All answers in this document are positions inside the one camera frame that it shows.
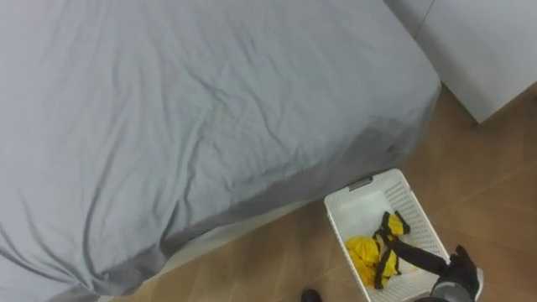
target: yellow clothing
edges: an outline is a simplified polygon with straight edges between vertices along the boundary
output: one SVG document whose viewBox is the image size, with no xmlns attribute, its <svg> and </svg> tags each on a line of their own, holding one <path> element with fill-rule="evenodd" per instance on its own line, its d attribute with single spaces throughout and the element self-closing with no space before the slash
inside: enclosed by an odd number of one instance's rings
<svg viewBox="0 0 537 302">
<path fill-rule="evenodd" d="M 345 247 L 362 282 L 368 287 L 373 287 L 376 265 L 380 262 L 380 253 L 375 239 L 353 237 L 345 242 Z"/>
<path fill-rule="evenodd" d="M 400 274 L 399 257 L 388 245 L 398 240 L 397 236 L 409 232 L 409 225 L 397 211 L 394 214 L 384 212 L 381 226 L 373 237 L 357 236 L 345 242 L 345 248 L 365 286 L 381 289 L 390 277 Z"/>
</svg>

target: shoe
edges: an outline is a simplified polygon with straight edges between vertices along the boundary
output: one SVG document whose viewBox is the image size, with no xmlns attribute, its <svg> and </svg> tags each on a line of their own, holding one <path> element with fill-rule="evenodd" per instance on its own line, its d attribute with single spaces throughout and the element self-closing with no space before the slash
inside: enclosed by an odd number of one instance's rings
<svg viewBox="0 0 537 302">
<path fill-rule="evenodd" d="M 322 299 L 316 290 L 307 289 L 302 292 L 302 299 L 300 302 L 322 302 Z"/>
</svg>

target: bed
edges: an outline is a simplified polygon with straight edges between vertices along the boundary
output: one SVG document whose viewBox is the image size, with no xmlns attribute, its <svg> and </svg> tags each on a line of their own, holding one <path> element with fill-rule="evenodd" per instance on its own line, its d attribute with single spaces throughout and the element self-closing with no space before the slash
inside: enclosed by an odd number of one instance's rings
<svg viewBox="0 0 537 302">
<path fill-rule="evenodd" d="M 0 300 L 132 293 L 400 164 L 439 90 L 380 0 L 0 0 Z"/>
</svg>

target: wooden floor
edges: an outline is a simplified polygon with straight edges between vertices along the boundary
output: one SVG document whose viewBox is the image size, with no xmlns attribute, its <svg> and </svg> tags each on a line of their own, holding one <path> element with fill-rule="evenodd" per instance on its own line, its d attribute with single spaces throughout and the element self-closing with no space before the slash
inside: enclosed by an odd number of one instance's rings
<svg viewBox="0 0 537 302">
<path fill-rule="evenodd" d="M 448 251 L 463 245 L 485 272 L 480 301 L 537 301 L 537 105 L 476 128 L 444 90 L 402 170 Z M 298 302 L 304 288 L 363 300 L 319 201 L 117 301 Z"/>
</svg>

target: gloved hand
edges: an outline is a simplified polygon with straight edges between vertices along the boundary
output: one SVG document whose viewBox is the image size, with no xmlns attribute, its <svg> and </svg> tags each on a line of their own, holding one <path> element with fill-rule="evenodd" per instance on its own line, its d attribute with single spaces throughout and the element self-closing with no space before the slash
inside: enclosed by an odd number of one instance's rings
<svg viewBox="0 0 537 302">
<path fill-rule="evenodd" d="M 452 282 L 462 286 L 475 300 L 479 290 L 476 264 L 470 259 L 467 250 L 461 246 L 456 247 L 455 253 L 450 256 L 450 260 L 450 264 L 438 278 L 435 288 L 438 285 Z"/>
</svg>

